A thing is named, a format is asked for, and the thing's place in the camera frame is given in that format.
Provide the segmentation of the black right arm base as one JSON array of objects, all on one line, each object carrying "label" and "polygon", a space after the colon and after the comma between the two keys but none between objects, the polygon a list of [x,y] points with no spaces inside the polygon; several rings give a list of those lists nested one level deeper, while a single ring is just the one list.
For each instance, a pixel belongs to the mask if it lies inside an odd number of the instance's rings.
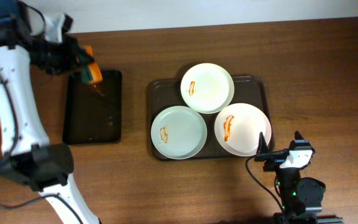
[{"label": "black right arm base", "polygon": [[281,213],[275,213],[272,218],[274,224],[344,224],[344,219],[336,216],[285,218]]}]

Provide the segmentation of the white plate top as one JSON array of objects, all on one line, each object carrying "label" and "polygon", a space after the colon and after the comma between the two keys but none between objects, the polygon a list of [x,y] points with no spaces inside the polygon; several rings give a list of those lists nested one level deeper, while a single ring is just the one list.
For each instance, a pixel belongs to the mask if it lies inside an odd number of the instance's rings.
[{"label": "white plate top", "polygon": [[184,102],[193,110],[213,114],[229,105],[234,96],[234,81],[221,66],[199,63],[185,72],[180,82]]}]

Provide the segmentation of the orange green sponge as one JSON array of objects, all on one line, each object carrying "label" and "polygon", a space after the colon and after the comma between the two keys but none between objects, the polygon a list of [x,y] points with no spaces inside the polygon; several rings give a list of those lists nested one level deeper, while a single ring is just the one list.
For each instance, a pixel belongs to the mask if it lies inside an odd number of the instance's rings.
[{"label": "orange green sponge", "polygon": [[103,76],[98,64],[94,61],[93,49],[90,45],[85,45],[82,48],[79,60],[82,66],[81,81],[83,83],[95,85],[102,82]]}]

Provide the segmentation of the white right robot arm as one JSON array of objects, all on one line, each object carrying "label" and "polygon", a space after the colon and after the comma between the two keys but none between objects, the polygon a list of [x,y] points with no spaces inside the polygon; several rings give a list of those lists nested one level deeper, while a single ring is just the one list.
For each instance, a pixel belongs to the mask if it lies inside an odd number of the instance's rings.
[{"label": "white right robot arm", "polygon": [[263,162],[265,172],[275,173],[274,187],[281,200],[282,211],[273,215],[274,223],[318,222],[326,185],[300,175],[300,171],[310,165],[314,153],[315,149],[298,131],[289,147],[281,151],[269,151],[264,135],[259,134],[254,161]]}]

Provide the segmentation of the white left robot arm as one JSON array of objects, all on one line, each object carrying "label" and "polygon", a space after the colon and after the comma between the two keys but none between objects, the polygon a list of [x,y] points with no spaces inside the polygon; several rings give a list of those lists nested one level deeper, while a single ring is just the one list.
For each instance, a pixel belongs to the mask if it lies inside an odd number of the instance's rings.
[{"label": "white left robot arm", "polygon": [[98,223],[76,186],[70,148],[52,145],[42,126],[30,66],[50,75],[76,71],[89,84],[103,79],[101,71],[92,48],[69,35],[69,15],[44,17],[33,34],[29,9],[22,1],[0,1],[0,177],[37,192],[64,223]]}]

